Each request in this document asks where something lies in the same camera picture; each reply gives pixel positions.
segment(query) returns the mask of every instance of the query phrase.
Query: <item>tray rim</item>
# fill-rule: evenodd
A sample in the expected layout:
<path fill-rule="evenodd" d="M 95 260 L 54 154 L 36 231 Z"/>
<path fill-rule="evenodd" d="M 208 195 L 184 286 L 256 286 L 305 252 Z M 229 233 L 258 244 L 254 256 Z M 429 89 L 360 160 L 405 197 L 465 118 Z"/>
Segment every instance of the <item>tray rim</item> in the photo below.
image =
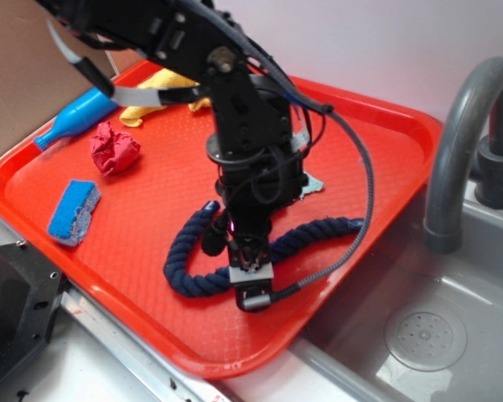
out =
<path fill-rule="evenodd" d="M 118 84 L 127 85 L 130 84 L 127 82 L 127 77 L 135 71 L 144 69 L 152 70 L 154 72 L 159 68 L 159 66 L 144 60 L 135 64 L 131 69 L 123 73 L 123 75 L 117 77 L 115 81 Z M 332 86 L 316 83 L 311 80 L 296 77 L 293 77 L 293 80 L 298 87 L 311 95 L 323 94 L 329 98 L 339 98 L 350 102 L 354 107 L 365 105 L 365 107 L 370 107 L 374 111 L 375 119 L 395 116 L 397 119 L 405 121 L 406 124 L 418 125 L 422 131 L 421 138 L 419 141 L 416 141 L 423 149 L 423 165 L 421 166 L 419 172 L 414 175 L 412 181 L 403 186 L 399 192 L 396 193 L 394 199 L 385 206 L 379 215 L 375 215 L 373 217 L 369 234 L 366 236 L 364 244 L 350 259 L 349 268 L 344 272 L 341 272 L 342 270 L 340 270 L 333 274 L 335 286 L 329 291 L 329 293 L 331 293 L 337 288 L 337 286 L 339 286 L 343 278 L 363 257 L 366 249 L 378 240 L 381 233 L 386 230 L 387 226 L 389 226 L 389 224 L 401 212 L 409 200 L 412 199 L 420 188 L 426 184 L 432 168 L 433 156 L 438 145 L 439 133 L 441 132 L 442 124 L 438 120 L 422 113 L 421 111 L 415 111 L 414 109 L 410 109 L 405 106 L 395 105 L 384 100 L 378 100 L 366 95 L 360 95 L 347 90 L 334 88 Z M 41 127 L 35 133 L 47 130 L 50 125 L 51 122 Z M 390 121 L 389 125 L 380 124 L 380 126 L 402 133 L 398 127 L 399 123 L 394 120 Z M 8 179 L 11 178 L 20 168 L 22 168 L 22 166 L 24 166 L 24 164 L 17 162 L 18 156 L 23 154 L 24 160 L 29 162 L 40 154 L 40 151 L 32 143 L 32 137 L 35 133 L 28 136 L 0 159 L 0 194 L 5 189 Z M 426 141 L 427 146 L 424 147 L 420 142 L 421 140 Z M 50 259 L 56 265 L 60 267 L 67 266 L 69 262 L 67 255 L 51 252 L 51 241 L 41 238 L 42 236 L 39 236 L 37 231 L 30 226 L 25 217 L 19 215 L 18 211 L 9 208 L 3 201 L 0 199 L 0 216 L 2 219 L 8 222 L 8 224 L 10 224 L 28 241 L 38 247 L 41 252 L 46 255 L 51 254 L 52 256 Z M 300 317 L 296 317 L 295 320 L 291 321 L 289 326 L 290 328 L 280 327 L 280 330 L 272 337 L 270 343 L 246 358 L 239 358 L 235 361 L 227 361 L 225 363 L 211 362 L 205 360 L 187 345 L 176 339 L 176 337 L 166 327 L 157 323 L 147 313 L 140 310 L 134 303 L 120 294 L 117 289 L 112 288 L 109 292 L 107 290 L 102 290 L 99 286 L 96 286 L 95 284 L 101 282 L 101 277 L 96 275 L 93 271 L 87 273 L 84 272 L 82 281 L 73 282 L 90 297 L 100 303 L 113 316 L 116 317 L 114 312 L 119 311 L 119 318 L 116 317 L 116 319 L 129 327 L 134 333 L 140 336 L 140 338 L 151 345 L 159 353 L 163 354 L 170 361 L 185 371 L 206 379 L 223 379 L 242 375 L 267 363 L 290 344 L 311 317 L 302 314 Z M 327 297 L 322 299 L 317 298 L 309 310 L 317 312 L 326 299 Z M 191 360 L 191 355 L 197 356 L 198 359 Z"/>

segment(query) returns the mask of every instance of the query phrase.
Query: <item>red cloth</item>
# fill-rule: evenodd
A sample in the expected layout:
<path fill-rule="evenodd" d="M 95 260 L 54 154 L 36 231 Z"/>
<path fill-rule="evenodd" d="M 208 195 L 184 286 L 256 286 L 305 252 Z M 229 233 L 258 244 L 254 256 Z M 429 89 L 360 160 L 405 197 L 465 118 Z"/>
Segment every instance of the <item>red cloth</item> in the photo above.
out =
<path fill-rule="evenodd" d="M 127 169 L 140 153 L 140 144 L 126 132 L 113 131 L 109 121 L 99 123 L 90 146 L 91 157 L 102 176 Z"/>

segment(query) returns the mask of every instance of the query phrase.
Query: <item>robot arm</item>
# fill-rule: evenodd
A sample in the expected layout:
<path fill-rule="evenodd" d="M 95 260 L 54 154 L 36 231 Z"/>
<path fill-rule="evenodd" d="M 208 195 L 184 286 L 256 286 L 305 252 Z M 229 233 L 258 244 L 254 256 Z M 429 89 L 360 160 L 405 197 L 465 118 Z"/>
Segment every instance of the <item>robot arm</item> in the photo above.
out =
<path fill-rule="evenodd" d="M 216 189 L 226 211 L 215 231 L 205 236 L 204 250 L 214 255 L 227 245 L 239 308 L 246 310 L 247 298 L 272 291 L 270 217 L 301 193 L 306 183 L 305 152 L 291 146 L 293 129 L 285 89 L 267 75 L 253 73 L 259 69 L 250 65 L 248 52 L 232 38 L 244 37 L 238 24 L 228 13 L 215 11 L 211 1 L 38 3 L 92 47 L 135 49 L 146 59 L 200 83 L 195 88 L 159 90 L 158 99 L 154 97 L 160 104 L 187 103 L 206 95 L 212 100 L 216 133 L 207 142 L 207 153 L 220 167 Z M 223 29 L 205 18 L 205 13 L 222 21 Z M 230 35 L 222 30 L 229 30 Z M 111 42 L 100 42 L 94 34 Z M 120 103 L 122 92 L 118 94 L 89 60 L 77 59 L 73 64 Z"/>

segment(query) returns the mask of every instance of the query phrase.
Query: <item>yellow cloth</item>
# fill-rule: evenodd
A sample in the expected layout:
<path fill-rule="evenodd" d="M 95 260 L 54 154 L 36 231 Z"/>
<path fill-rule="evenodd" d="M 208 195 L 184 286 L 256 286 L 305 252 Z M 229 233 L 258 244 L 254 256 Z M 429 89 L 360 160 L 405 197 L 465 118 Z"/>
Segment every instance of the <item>yellow cloth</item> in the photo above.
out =
<path fill-rule="evenodd" d="M 140 89 L 146 89 L 146 88 L 169 88 L 169 87 L 193 86 L 193 85 L 198 84 L 186 77 L 183 77 L 182 75 L 173 72 L 172 70 L 163 69 L 160 70 L 158 73 L 152 75 L 151 78 L 148 78 L 137 87 Z M 206 106 L 210 106 L 209 98 L 203 98 L 189 104 L 189 108 L 191 111 L 198 111 L 202 107 Z M 166 107 L 167 106 L 155 106 L 155 107 L 129 106 L 119 116 L 119 120 L 125 126 L 138 127 L 143 123 L 142 117 L 154 111 L 161 111 Z"/>

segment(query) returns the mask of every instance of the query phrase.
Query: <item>faucet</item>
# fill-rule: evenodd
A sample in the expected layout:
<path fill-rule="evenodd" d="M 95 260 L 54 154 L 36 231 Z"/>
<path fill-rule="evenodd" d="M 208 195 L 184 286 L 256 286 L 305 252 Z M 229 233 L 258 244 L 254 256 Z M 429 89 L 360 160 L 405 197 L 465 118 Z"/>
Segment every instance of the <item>faucet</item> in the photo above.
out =
<path fill-rule="evenodd" d="M 480 139 L 487 119 L 489 133 Z M 503 57 L 487 59 L 471 72 L 443 126 L 423 221 L 430 250 L 447 254 L 461 246 L 469 177 L 477 182 L 481 204 L 503 209 Z"/>

